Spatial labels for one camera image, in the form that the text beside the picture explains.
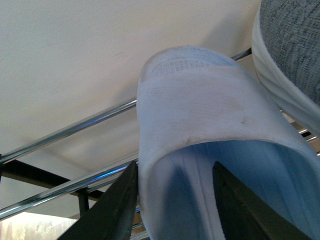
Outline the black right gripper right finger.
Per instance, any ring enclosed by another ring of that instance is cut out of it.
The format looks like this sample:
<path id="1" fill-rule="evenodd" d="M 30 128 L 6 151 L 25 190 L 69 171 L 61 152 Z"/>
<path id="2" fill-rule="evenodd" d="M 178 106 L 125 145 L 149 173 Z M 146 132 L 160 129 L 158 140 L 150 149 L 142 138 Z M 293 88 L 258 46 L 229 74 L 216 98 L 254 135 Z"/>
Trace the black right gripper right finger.
<path id="1" fill-rule="evenodd" d="M 212 168 L 216 207 L 227 240 L 309 240 L 220 162 Z"/>

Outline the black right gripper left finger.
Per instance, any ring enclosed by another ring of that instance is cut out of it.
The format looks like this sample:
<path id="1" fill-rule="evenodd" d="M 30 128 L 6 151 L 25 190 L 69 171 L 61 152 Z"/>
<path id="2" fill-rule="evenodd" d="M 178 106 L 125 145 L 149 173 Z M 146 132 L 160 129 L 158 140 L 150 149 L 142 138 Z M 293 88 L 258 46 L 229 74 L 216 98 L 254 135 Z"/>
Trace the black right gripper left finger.
<path id="1" fill-rule="evenodd" d="M 138 196 L 138 166 L 132 161 L 99 201 L 60 240 L 128 240 Z"/>

